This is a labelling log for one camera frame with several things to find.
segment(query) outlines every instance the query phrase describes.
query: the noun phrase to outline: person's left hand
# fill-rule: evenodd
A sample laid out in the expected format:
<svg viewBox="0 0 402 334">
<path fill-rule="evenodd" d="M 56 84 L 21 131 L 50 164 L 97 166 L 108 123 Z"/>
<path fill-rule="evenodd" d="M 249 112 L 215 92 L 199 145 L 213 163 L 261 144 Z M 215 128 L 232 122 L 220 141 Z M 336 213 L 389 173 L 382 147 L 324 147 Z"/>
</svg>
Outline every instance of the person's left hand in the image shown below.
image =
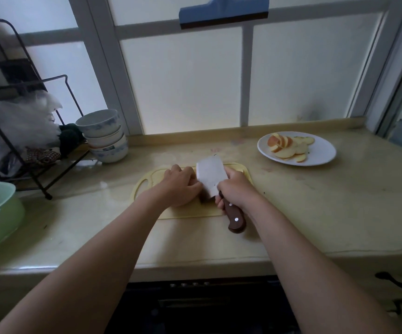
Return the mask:
<svg viewBox="0 0 402 334">
<path fill-rule="evenodd" d="M 202 190 L 203 185 L 196 179 L 192 167 L 183 170 L 175 164 L 164 173 L 164 179 L 155 186 L 162 191 L 169 206 L 181 206 L 192 201 Z"/>
</svg>

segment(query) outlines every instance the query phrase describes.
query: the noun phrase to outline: knife handle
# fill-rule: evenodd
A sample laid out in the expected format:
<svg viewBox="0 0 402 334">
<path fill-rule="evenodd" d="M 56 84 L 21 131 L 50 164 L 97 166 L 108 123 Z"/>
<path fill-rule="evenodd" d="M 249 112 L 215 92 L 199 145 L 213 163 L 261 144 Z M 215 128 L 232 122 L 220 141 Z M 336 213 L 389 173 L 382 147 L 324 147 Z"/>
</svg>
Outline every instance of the knife handle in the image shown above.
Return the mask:
<svg viewBox="0 0 402 334">
<path fill-rule="evenodd" d="M 241 233 L 246 228 L 246 219 L 244 218 L 243 210 L 236 205 L 233 205 L 226 198 L 224 198 L 222 192 L 220 191 L 220 197 L 224 201 L 224 208 L 226 210 L 226 215 L 229 218 L 229 230 L 233 233 Z"/>
</svg>

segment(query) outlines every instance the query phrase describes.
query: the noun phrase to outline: frosted glass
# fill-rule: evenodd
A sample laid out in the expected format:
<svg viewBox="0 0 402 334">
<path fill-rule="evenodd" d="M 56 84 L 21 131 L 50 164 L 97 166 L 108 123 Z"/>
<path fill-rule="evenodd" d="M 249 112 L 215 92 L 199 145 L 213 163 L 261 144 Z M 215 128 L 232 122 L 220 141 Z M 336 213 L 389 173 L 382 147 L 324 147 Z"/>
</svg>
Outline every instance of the frosted glass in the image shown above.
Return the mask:
<svg viewBox="0 0 402 334">
<path fill-rule="evenodd" d="M 74 92 L 83 114 L 107 109 L 99 83 L 83 42 L 29 47 L 28 52 L 42 78 L 68 75 L 68 83 Z M 61 102 L 59 110 L 65 124 L 74 123 L 80 113 L 71 97 L 64 79 L 45 84 Z"/>
<path fill-rule="evenodd" d="M 108 0 L 116 26 L 177 19 L 179 9 L 210 0 Z M 270 8 L 346 0 L 270 0 Z"/>
<path fill-rule="evenodd" d="M 0 0 L 0 19 L 19 33 L 77 27 L 68 0 Z"/>
<path fill-rule="evenodd" d="M 343 118 L 380 15 L 255 26 L 249 124 Z"/>
<path fill-rule="evenodd" d="M 241 28 L 121 41 L 145 134 L 239 125 Z"/>
</svg>

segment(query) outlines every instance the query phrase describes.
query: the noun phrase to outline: forearm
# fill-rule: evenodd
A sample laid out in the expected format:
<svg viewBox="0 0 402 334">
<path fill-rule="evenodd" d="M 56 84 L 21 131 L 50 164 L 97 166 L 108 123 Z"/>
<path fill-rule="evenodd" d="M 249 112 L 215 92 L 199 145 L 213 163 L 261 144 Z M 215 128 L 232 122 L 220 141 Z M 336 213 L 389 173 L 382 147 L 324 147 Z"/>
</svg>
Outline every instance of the forearm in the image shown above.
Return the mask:
<svg viewBox="0 0 402 334">
<path fill-rule="evenodd" d="M 380 305 L 270 202 L 249 206 L 303 333 L 398 333 Z"/>
<path fill-rule="evenodd" d="M 0 323 L 0 333 L 103 333 L 165 208 L 159 192 L 144 192 L 37 285 Z"/>
</svg>

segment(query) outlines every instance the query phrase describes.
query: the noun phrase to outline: rack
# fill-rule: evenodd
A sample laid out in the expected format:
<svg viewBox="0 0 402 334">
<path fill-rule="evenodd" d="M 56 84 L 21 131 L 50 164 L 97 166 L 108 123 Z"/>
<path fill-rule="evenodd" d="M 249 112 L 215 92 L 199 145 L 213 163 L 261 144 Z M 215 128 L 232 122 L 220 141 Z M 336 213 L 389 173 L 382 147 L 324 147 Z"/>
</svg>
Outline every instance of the rack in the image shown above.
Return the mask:
<svg viewBox="0 0 402 334">
<path fill-rule="evenodd" d="M 0 91 L 4 90 L 4 89 L 15 89 L 19 95 L 24 95 L 24 94 L 30 92 L 29 89 L 31 89 L 31 91 L 32 91 L 32 89 L 35 89 L 36 87 L 37 87 L 37 89 L 39 89 L 39 87 L 40 87 L 40 89 L 46 90 L 46 88 L 44 86 L 44 83 L 46 83 L 46 82 L 58 80 L 58 79 L 64 79 L 66 87 L 68 88 L 68 91 L 70 92 L 71 97 L 73 98 L 73 100 L 77 106 L 77 109 L 79 110 L 81 116 L 83 116 L 83 113 L 76 100 L 76 97 L 74 96 L 73 91 L 71 90 L 71 88 L 68 84 L 68 76 L 67 75 L 59 75 L 59 76 L 55 76 L 55 77 L 51 77 L 51 78 L 42 79 L 40 77 L 39 73 L 37 72 L 37 69 L 31 59 L 31 56 L 29 55 L 28 50 L 26 49 L 26 46 L 24 45 L 23 41 L 21 40 L 21 37 L 18 34 L 18 32 L 16 31 L 15 27 L 10 22 L 3 20 L 3 19 L 0 19 L 0 23 L 5 23 L 9 27 L 11 27 L 18 43 L 20 44 L 20 47 L 23 49 L 23 51 L 26 55 L 28 66 L 30 66 L 32 68 L 32 71 L 35 74 L 35 78 L 37 78 L 37 80 L 30 80 L 30 81 L 18 82 L 18 83 L 1 86 Z M 6 65 L 18 64 L 17 60 L 10 60 L 8 58 L 1 42 L 0 42 L 0 52 L 5 59 L 4 62 Z M 64 125 L 64 121 L 61 118 L 58 110 L 56 110 L 56 114 L 59 117 L 60 122 Z M 57 175 L 55 178 L 53 178 L 47 185 L 42 185 L 42 183 L 40 183 L 40 181 L 39 181 L 39 177 L 42 176 L 43 174 L 45 174 L 50 168 L 52 168 L 54 164 L 50 164 L 46 167 L 32 167 L 31 165 L 27 164 L 24 161 L 24 159 L 21 157 L 20 153 L 17 151 L 17 149 L 14 147 L 14 145 L 11 143 L 11 141 L 7 138 L 7 136 L 4 134 L 4 132 L 1 130 L 1 128 L 0 128 L 0 136 L 3 139 L 3 141 L 7 144 L 7 146 L 9 147 L 10 151 L 12 153 L 14 153 L 15 157 L 22 165 L 20 171 L 13 177 L 4 178 L 0 175 L 0 181 L 17 183 L 20 180 L 32 179 L 34 181 L 34 183 L 36 184 L 36 186 L 21 188 L 21 189 L 17 189 L 17 190 L 20 190 L 20 191 L 41 190 L 42 193 L 45 195 L 45 198 L 48 200 L 52 199 L 52 196 L 48 193 L 48 189 L 52 185 L 54 185 L 59 179 L 61 179 L 65 174 L 67 174 L 74 166 L 76 166 L 76 164 L 78 162 L 80 162 L 89 152 L 89 151 L 86 151 L 82 156 L 80 156 L 77 160 L 72 162 L 66 169 L 64 169 L 64 171 L 62 171 L 59 175 Z"/>
</svg>

